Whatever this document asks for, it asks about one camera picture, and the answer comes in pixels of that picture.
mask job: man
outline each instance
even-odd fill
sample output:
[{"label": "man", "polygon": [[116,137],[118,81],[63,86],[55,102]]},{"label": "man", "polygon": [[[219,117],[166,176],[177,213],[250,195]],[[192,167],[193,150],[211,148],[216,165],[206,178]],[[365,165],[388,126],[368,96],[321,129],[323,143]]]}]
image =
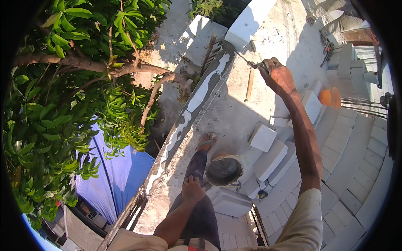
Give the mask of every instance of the man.
[{"label": "man", "polygon": [[343,14],[320,30],[321,45],[325,47],[326,38],[335,31],[343,32],[364,22],[353,8],[350,0],[326,0],[319,3],[309,14],[306,21],[313,26],[314,21],[332,10],[343,10]]},{"label": "man", "polygon": [[[269,247],[249,247],[243,250],[318,251],[322,243],[322,160],[317,137],[290,70],[274,57],[264,60],[264,63],[269,71],[262,67],[259,70],[265,83],[283,99],[292,118],[302,182],[296,207],[277,243]],[[216,141],[217,137],[213,133],[207,133],[200,139],[187,168],[182,192],[173,202],[166,218],[155,229],[154,235],[139,235],[120,229],[108,251],[221,251],[215,212],[202,183],[207,152]]]}]

